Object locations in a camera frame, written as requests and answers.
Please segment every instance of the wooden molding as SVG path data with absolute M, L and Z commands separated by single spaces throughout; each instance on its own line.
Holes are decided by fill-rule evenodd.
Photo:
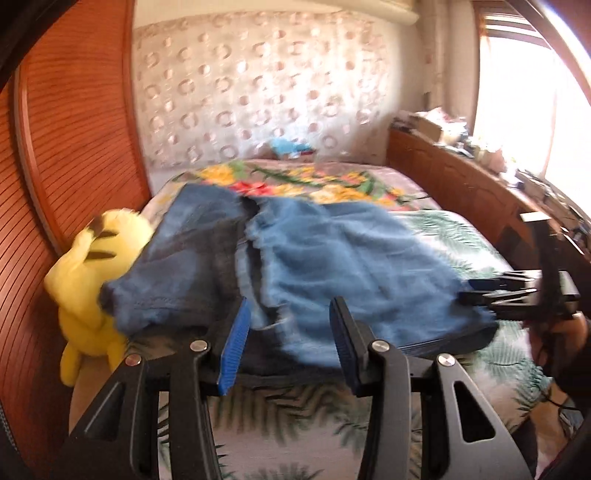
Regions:
M 124 36 L 123 36 L 123 96 L 125 102 L 125 115 L 127 120 L 127 130 L 131 140 L 132 153 L 134 155 L 135 166 L 140 176 L 142 194 L 146 198 L 151 197 L 150 185 L 148 184 L 148 174 L 146 173 L 144 158 L 139 143 L 138 123 L 135 118 L 134 87 L 131 72 L 134 32 L 134 11 L 135 0 L 127 1 L 125 10 Z
M 39 174 L 37 160 L 35 159 L 28 111 L 28 62 L 28 57 L 25 56 L 15 73 L 13 109 L 18 147 L 17 156 L 37 216 L 47 235 L 47 239 L 51 243 L 56 255 L 60 257 L 68 251 L 69 245 L 57 223 L 54 210 L 49 204 L 49 199 L 47 198 L 47 193 Z

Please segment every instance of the wooden slats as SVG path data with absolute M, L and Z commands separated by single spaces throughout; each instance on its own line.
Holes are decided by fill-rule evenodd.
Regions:
M 92 217 L 149 199 L 129 78 L 133 4 L 79 0 L 0 93 L 0 401 L 40 478 L 67 434 L 70 393 L 43 278 Z
M 138 210 L 150 198 L 130 122 L 132 7 L 133 0 L 80 0 L 20 69 L 21 123 L 30 132 L 22 157 L 58 249 L 98 213 Z
M 56 307 L 43 290 L 56 256 L 19 173 L 10 90 L 0 93 L 0 401 L 22 457 L 46 477 L 67 434 L 69 391 L 59 381 Z

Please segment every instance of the plush ear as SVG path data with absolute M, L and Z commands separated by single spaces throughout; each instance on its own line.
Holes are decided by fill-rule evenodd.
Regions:
M 98 304 L 101 281 L 96 273 L 85 266 L 94 234 L 82 230 L 65 253 L 45 276 L 44 284 L 56 303 L 75 316 L 88 328 L 98 330 L 103 314 Z

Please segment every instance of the folded garment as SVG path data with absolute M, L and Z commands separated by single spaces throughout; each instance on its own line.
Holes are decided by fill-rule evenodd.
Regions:
M 189 184 L 130 271 L 103 286 L 100 302 L 133 335 L 148 325 L 207 329 L 231 299 L 246 296 L 253 318 L 244 383 L 294 384 L 339 370 L 328 317 L 337 295 L 377 337 L 414 355 L 486 346 L 496 322 L 457 304 L 461 288 L 450 266 L 372 204 L 249 199 Z
M 273 328 L 299 362 L 339 366 L 328 320 L 335 296 L 376 337 L 413 355 L 468 353 L 492 340 L 493 315 L 457 303 L 460 278 L 386 210 L 364 202 L 254 200 L 259 213 L 246 236 L 261 254 L 261 303 L 279 310 Z M 248 278 L 240 279 L 243 291 Z M 261 313 L 254 310 L 253 325 L 269 324 Z

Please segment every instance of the bedspread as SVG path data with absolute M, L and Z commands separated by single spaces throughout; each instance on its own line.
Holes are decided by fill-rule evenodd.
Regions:
M 249 194 L 258 189 L 264 195 L 307 195 L 318 202 L 358 200 L 351 198 L 357 193 L 340 188 L 344 187 L 391 210 L 462 278 L 485 278 L 510 269 L 466 220 L 450 212 L 424 210 L 437 209 L 437 205 L 413 182 L 390 169 L 343 164 L 314 168 L 271 161 L 208 168 L 205 172 L 191 171 L 173 179 L 143 213 L 156 225 L 187 181 L 206 181 L 244 189 Z M 170 354 L 176 347 L 174 339 L 154 336 L 132 342 L 129 352 L 153 358 Z M 526 333 L 517 323 L 501 322 L 489 346 L 459 360 L 510 431 L 522 423 L 550 383 L 533 364 Z M 170 478 L 167 400 L 167 394 L 161 394 L 158 431 L 161 478 Z M 409 478 L 420 476 L 421 417 L 417 400 L 413 399 Z M 226 397 L 210 398 L 210 415 L 224 477 L 353 480 L 361 462 L 370 406 L 369 399 L 353 397 L 339 383 L 281 389 L 235 387 Z

